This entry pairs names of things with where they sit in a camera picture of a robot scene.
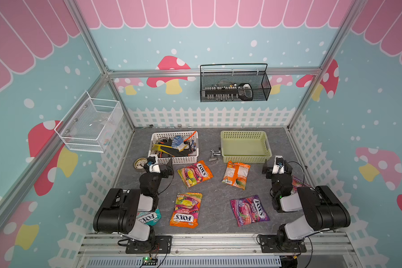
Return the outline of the orange fruits candy bag small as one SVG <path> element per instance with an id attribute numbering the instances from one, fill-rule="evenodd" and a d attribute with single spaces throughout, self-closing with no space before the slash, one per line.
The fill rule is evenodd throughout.
<path id="1" fill-rule="evenodd" d="M 213 178 L 210 168 L 204 161 L 199 161 L 190 166 L 181 168 L 178 170 L 178 174 L 187 188 Z"/>

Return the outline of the orange white candy bag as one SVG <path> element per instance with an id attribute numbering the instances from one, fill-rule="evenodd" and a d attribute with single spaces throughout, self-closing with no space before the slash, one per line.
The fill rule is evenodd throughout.
<path id="1" fill-rule="evenodd" d="M 248 164 L 233 163 L 229 161 L 227 163 L 222 183 L 245 190 L 250 168 L 251 166 Z"/>

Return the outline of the orange Fox's fruits bag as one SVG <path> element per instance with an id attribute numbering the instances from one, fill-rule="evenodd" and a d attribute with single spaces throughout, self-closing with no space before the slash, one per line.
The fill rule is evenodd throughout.
<path id="1" fill-rule="evenodd" d="M 196 228 L 203 194 L 178 193 L 170 226 Z"/>

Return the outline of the teal Fox's mint bag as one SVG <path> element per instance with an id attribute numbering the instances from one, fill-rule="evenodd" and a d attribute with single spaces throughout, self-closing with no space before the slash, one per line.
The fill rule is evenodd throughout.
<path id="1" fill-rule="evenodd" d="M 160 213 L 160 210 L 157 208 L 153 212 L 138 212 L 136 218 L 139 222 L 143 224 L 147 224 L 148 226 L 154 226 L 162 218 L 162 215 Z"/>

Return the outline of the purple Fox's berries bag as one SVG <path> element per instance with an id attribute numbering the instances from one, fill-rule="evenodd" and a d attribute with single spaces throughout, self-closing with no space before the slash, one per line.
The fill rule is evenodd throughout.
<path id="1" fill-rule="evenodd" d="M 258 195 L 230 200 L 230 205 L 239 227 L 270 221 Z"/>

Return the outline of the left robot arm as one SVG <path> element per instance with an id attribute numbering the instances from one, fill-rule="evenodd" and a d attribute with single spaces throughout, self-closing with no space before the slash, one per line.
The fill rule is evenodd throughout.
<path id="1" fill-rule="evenodd" d="M 154 229 L 136 216 L 138 212 L 155 212 L 161 181 L 173 175 L 174 171 L 172 162 L 150 167 L 152 170 L 140 176 L 138 189 L 110 189 L 93 220 L 96 232 L 121 234 L 127 240 L 129 253 L 149 252 L 160 244 Z"/>

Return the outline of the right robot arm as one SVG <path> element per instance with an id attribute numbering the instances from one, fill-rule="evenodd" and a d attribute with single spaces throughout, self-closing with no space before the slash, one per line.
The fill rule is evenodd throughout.
<path id="1" fill-rule="evenodd" d="M 304 253 L 305 239 L 323 231 L 334 231 L 350 226 L 348 210 L 329 186 L 314 188 L 301 185 L 292 194 L 292 167 L 283 161 L 280 165 L 262 167 L 262 173 L 271 180 L 270 195 L 273 209 L 278 213 L 302 211 L 303 215 L 282 224 L 277 233 L 260 234 L 258 241 L 263 253 Z"/>

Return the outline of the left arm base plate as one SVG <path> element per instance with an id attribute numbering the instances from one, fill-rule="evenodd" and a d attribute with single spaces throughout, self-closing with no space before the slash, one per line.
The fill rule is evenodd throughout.
<path id="1" fill-rule="evenodd" d="M 125 253 L 170 253 L 172 241 L 172 236 L 154 236 L 153 238 L 149 238 L 147 241 L 129 240 Z"/>

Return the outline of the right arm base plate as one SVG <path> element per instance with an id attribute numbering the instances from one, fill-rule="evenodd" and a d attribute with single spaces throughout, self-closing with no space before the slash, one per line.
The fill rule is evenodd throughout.
<path id="1" fill-rule="evenodd" d="M 292 253 L 299 255 L 307 252 L 303 240 L 290 240 L 285 235 L 258 234 L 257 243 L 262 253 Z"/>

